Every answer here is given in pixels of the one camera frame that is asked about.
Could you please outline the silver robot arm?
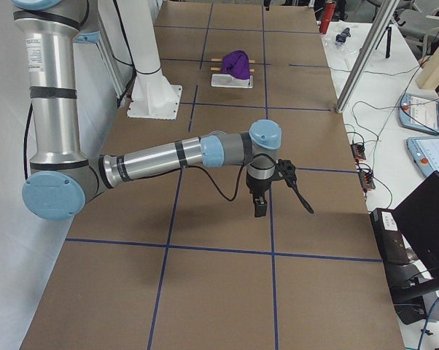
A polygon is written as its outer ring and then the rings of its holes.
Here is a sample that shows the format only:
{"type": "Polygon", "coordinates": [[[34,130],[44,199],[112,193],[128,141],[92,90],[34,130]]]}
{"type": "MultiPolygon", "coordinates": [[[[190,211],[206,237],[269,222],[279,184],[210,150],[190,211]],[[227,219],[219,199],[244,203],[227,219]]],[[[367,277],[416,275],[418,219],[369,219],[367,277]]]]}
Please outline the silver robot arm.
{"type": "Polygon", "coordinates": [[[98,2],[14,1],[12,8],[14,24],[25,38],[36,140],[21,190],[31,213],[46,220],[71,219],[125,183],[188,168],[237,166],[237,180],[247,186],[255,216],[265,215],[281,127],[264,119],[247,131],[191,134],[182,87],[163,74],[147,1],[114,4],[133,71],[112,102],[114,117],[104,143],[93,153],[81,146],[74,50],[81,36],[101,34],[98,2]]]}

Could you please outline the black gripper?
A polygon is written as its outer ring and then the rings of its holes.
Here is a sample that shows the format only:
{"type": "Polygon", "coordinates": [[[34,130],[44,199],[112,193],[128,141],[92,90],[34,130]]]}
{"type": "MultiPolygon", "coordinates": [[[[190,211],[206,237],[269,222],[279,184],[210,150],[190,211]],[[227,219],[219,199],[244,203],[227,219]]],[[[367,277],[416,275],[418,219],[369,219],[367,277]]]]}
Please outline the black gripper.
{"type": "Polygon", "coordinates": [[[255,217],[265,217],[267,214],[267,200],[264,198],[265,192],[270,189],[275,166],[270,168],[256,168],[247,166],[246,185],[253,197],[255,217]]]}

